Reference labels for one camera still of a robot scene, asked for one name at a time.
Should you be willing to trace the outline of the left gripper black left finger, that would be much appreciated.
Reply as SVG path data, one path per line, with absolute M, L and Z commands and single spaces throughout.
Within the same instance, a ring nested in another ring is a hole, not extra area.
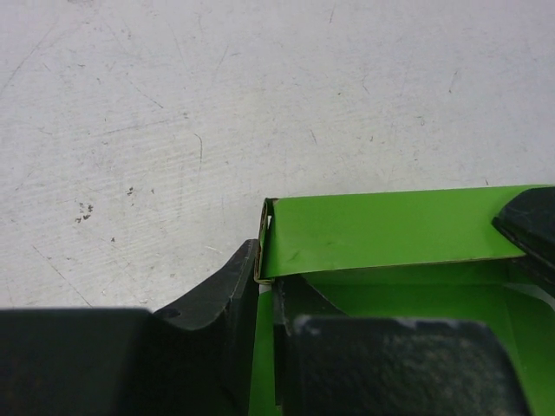
M 4 415 L 246 415 L 258 242 L 146 309 L 5 309 Z

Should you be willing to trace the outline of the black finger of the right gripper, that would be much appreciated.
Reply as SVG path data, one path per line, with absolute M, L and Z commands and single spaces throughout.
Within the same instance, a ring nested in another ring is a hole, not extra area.
M 554 295 L 554 188 L 521 192 L 493 218 L 493 227 L 524 254 L 512 260 L 530 280 Z

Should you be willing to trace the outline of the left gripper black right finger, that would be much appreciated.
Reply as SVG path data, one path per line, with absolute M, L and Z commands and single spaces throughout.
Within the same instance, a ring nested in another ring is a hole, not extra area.
M 528 415 L 481 322 L 346 315 L 302 277 L 272 286 L 275 399 L 285 415 Z

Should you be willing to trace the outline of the green paper box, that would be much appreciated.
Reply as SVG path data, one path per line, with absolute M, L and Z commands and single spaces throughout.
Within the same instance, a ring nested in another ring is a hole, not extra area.
M 251 411 L 275 399 L 272 286 L 302 277 L 346 315 L 481 322 L 506 350 L 531 408 L 554 412 L 554 295 L 512 260 L 492 225 L 521 192 L 550 185 L 269 198 L 259 230 Z

